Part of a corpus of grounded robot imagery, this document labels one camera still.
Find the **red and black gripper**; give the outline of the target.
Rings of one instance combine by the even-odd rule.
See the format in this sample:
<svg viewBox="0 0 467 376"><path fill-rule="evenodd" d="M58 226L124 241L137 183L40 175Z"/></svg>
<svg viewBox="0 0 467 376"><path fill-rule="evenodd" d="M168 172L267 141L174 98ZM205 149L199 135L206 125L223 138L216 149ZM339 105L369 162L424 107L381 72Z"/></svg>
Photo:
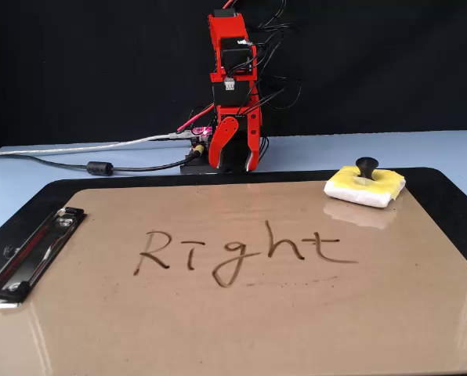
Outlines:
<svg viewBox="0 0 467 376"><path fill-rule="evenodd" d="M213 168L220 166L221 153L231 140L247 136L249 154L245 171L252 172L259 162L260 128L262 115L260 108L216 107L217 126L209 144L208 161Z"/></svg>

